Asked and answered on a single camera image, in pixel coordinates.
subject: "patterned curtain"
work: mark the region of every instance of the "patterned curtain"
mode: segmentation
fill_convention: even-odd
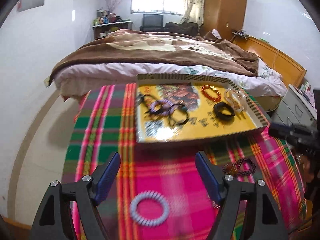
[[[183,22],[195,22],[199,27],[203,24],[204,0],[183,0],[185,13]]]

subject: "red bracelet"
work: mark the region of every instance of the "red bracelet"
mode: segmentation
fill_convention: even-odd
[[[206,91],[207,89],[211,89],[213,92],[217,93],[218,97],[214,98],[214,97],[210,96]],[[221,94],[220,94],[219,90],[216,87],[212,86],[212,85],[203,86],[202,89],[201,89],[201,92],[206,98],[208,98],[208,99],[210,99],[210,100],[212,100],[214,102],[219,102],[221,100]]]

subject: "nightstand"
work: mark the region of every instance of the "nightstand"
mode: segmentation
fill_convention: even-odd
[[[287,93],[272,116],[273,122],[311,126],[316,120],[316,111],[294,86],[289,85]]]

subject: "wooden wardrobe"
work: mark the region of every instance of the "wooden wardrobe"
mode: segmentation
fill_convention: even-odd
[[[246,5],[247,0],[204,0],[204,24],[200,34],[204,36],[216,29],[223,39],[231,40],[232,30],[243,28]]]

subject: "silver screw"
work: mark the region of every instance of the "silver screw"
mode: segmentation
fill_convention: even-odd
[[[258,185],[259,186],[264,186],[266,183],[264,182],[264,180],[262,180],[262,179],[259,179],[258,180]]]
[[[54,180],[54,181],[52,181],[51,183],[50,183],[50,186],[51,187],[55,187],[55,186],[57,186],[58,185],[58,181],[57,180]]]
[[[224,176],[224,178],[225,178],[227,181],[232,181],[232,180],[233,180],[233,177],[232,177],[230,174],[227,174],[226,176]]]
[[[82,177],[82,180],[83,181],[89,181],[91,179],[91,176],[90,175],[84,175],[83,177]]]

